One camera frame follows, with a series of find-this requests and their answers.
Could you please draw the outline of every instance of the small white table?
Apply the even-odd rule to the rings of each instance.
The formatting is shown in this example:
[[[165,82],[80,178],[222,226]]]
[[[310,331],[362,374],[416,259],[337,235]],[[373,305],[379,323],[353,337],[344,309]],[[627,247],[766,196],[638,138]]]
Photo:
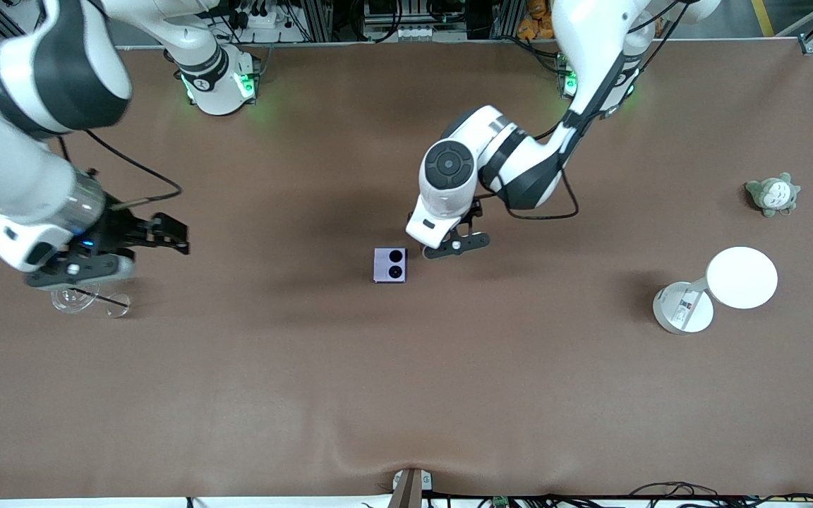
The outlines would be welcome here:
[[[727,248],[713,257],[703,279],[674,282],[654,297],[654,316],[672,334],[694,334],[713,320],[710,294],[723,305],[761,306],[777,290],[777,269],[765,254],[750,247]]]

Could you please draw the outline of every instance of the green plush toy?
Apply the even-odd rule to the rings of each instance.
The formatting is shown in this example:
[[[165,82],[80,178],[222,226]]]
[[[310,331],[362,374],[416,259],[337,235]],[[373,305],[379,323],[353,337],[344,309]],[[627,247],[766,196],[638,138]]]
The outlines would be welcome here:
[[[765,217],[773,217],[777,211],[789,215],[796,208],[796,195],[801,187],[793,185],[789,173],[780,173],[780,178],[752,180],[745,184],[745,190],[752,194],[755,205],[764,210]]]

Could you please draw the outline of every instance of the camera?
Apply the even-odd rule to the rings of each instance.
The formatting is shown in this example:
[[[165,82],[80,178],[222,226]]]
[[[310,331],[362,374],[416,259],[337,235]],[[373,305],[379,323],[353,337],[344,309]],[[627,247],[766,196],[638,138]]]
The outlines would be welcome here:
[[[406,248],[376,248],[372,280],[377,283],[407,282]]]

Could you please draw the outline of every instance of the brown tablecloth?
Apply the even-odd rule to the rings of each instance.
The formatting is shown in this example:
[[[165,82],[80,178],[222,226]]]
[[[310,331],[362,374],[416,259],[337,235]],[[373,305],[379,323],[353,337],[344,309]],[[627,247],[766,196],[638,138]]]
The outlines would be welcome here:
[[[813,57],[793,40],[671,42],[568,176],[582,206],[487,250],[427,261],[403,232],[426,148],[491,103],[529,132],[565,108],[501,44],[275,51],[257,105],[210,118],[160,52],[125,54],[135,99],[101,136],[183,184],[193,253],[139,250],[127,318],[62,315],[0,261],[0,497],[439,491],[622,494],[684,479],[813,492]],[[84,135],[121,198],[161,184]],[[790,171],[765,219],[742,184]],[[558,189],[540,212],[567,211]],[[750,245],[770,303],[674,337],[651,299]],[[409,282],[371,282],[372,248]]]

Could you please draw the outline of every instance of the white robotic arm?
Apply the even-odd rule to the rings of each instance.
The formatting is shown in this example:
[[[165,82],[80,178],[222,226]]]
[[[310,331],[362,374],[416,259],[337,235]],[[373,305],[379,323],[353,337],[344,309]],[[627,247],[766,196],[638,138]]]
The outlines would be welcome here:
[[[701,0],[691,22],[720,0]],[[681,0],[677,4],[699,0]],[[554,0],[551,18],[562,53],[577,74],[577,92],[548,142],[540,144],[492,106],[465,113],[426,152],[419,170],[419,199],[406,232],[442,257],[468,250],[474,238],[455,227],[478,215],[472,209],[477,182],[511,210],[541,206],[554,192],[570,155],[596,116],[612,113],[639,75],[654,38],[646,6],[659,10],[670,0]],[[641,28],[630,32],[630,28]],[[451,243],[442,244],[451,235]],[[474,247],[484,247],[487,237]]]
[[[191,99],[203,112],[227,115],[255,97],[254,59],[219,44],[195,13],[219,0],[104,0],[109,17],[138,27],[165,46],[181,70]]]
[[[43,0],[42,26],[0,41],[0,258],[40,289],[133,274],[133,246],[186,253],[186,226],[136,219],[45,140],[115,124],[130,80],[99,0]]]

